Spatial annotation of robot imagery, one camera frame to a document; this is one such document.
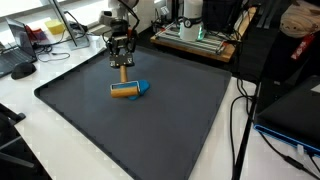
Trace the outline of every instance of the chair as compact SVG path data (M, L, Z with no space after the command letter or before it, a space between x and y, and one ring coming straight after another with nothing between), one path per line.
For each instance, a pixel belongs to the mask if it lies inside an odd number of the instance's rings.
M10 127L23 120L26 116L23 113L16 114L0 103L0 136L2 136ZM10 142L0 146L0 160L8 161L28 168L34 168L34 164L25 160L2 153L1 150L21 140L19 136Z

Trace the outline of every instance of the black tray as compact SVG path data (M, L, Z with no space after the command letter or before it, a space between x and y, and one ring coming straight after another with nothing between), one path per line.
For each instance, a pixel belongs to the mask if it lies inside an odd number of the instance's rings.
M151 87L135 101L113 99L109 86L120 75L108 57L97 54L35 95L134 179L188 179L231 73L138 47L128 77Z

